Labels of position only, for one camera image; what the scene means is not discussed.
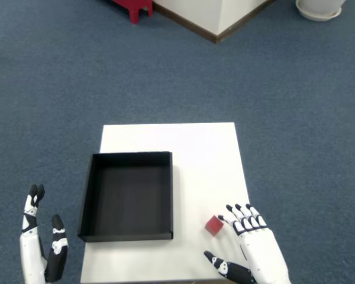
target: gray-blue carpet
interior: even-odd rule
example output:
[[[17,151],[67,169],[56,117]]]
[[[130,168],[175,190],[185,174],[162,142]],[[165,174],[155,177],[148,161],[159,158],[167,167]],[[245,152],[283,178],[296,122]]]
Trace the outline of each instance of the gray-blue carpet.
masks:
[[[131,25],[105,0],[0,0],[0,283],[23,281],[32,183],[46,187],[44,246],[55,212],[68,230],[60,283],[79,282],[104,124],[222,121],[236,123],[250,200],[292,283],[355,283],[355,0],[322,23],[279,0],[220,45],[159,14]]]

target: red cube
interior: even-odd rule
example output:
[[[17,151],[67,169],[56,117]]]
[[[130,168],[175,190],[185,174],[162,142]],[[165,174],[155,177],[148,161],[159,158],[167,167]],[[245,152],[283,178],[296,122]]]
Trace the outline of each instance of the red cube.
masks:
[[[224,223],[221,222],[216,216],[213,216],[205,225],[205,229],[213,236],[217,235]]]

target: white robotic hand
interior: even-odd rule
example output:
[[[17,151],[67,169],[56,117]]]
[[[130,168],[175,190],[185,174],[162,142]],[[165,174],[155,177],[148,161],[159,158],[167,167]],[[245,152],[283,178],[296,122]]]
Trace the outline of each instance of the white robotic hand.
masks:
[[[41,238],[38,236],[37,210],[45,190],[43,185],[33,185],[27,196],[20,236],[21,264],[25,284],[45,284],[62,278],[66,263],[68,243],[66,230],[59,215],[54,215],[53,244],[46,260]]]
[[[210,251],[204,252],[218,273],[240,284],[291,284],[288,268],[272,231],[256,209],[249,204],[235,207],[227,205],[231,215],[218,218],[229,224],[237,234],[249,269],[225,262]]]

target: robot finger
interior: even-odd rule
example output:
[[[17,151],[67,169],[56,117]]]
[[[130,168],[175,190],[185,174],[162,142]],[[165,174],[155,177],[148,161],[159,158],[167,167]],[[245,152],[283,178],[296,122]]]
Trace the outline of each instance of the robot finger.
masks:
[[[246,218],[242,218],[241,221],[238,221],[233,215],[219,215],[218,219],[229,224],[234,229],[237,236],[253,230],[253,227]]]
[[[236,204],[235,207],[242,212],[242,214],[246,217],[249,218],[250,216],[252,216],[253,214],[251,213],[251,211],[245,207],[245,206],[241,206],[239,204]]]
[[[25,201],[24,216],[22,218],[22,233],[32,232],[37,228],[37,210],[38,205],[45,194],[43,185],[32,185]]]
[[[53,244],[50,248],[45,270],[45,278],[47,282],[55,282],[62,278],[68,252],[66,229],[64,228],[62,219],[59,215],[54,215],[52,223]]]
[[[254,229],[259,229],[260,228],[260,224],[256,221],[256,219],[253,216],[250,216],[248,218],[248,221],[251,224],[251,226],[253,226]]]
[[[227,208],[230,212],[232,212],[232,213],[235,215],[235,217],[237,217],[238,221],[240,221],[240,222],[242,221],[242,219],[247,218],[247,217],[245,217],[245,216],[243,215],[243,213],[242,213],[240,210],[238,210],[238,209],[235,208],[235,207],[232,207],[232,206],[230,206],[230,205],[226,205],[226,208]],[[248,222],[251,224],[251,226],[252,226],[254,229],[259,229],[259,228],[260,228],[259,223],[255,220],[255,218],[254,218],[253,216],[249,216],[249,217],[247,218],[247,220],[248,220]]]
[[[40,186],[32,185],[25,202],[24,213],[35,217],[37,213],[38,205],[44,195],[45,195],[45,190],[43,185]]]
[[[223,277],[235,283],[254,284],[256,281],[250,269],[232,262],[225,262],[223,259],[214,256],[210,251],[205,251],[204,255],[217,269]]]
[[[244,218],[244,215],[241,211],[237,208],[230,206],[229,204],[226,205],[226,208],[237,217],[238,221],[241,221]]]
[[[246,204],[246,207],[253,214],[253,217],[260,225],[260,228],[267,228],[266,222],[264,221],[263,217],[259,214],[259,212],[255,209],[255,207],[251,206],[250,204]]]

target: white wall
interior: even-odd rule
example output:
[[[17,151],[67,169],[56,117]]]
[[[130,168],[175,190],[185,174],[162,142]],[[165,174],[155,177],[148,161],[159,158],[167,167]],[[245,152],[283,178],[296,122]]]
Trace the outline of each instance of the white wall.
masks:
[[[266,2],[266,0],[222,0],[218,34],[242,19],[263,2]]]
[[[220,34],[266,0],[153,0],[155,3]]]
[[[222,0],[153,0],[155,3],[218,34]]]

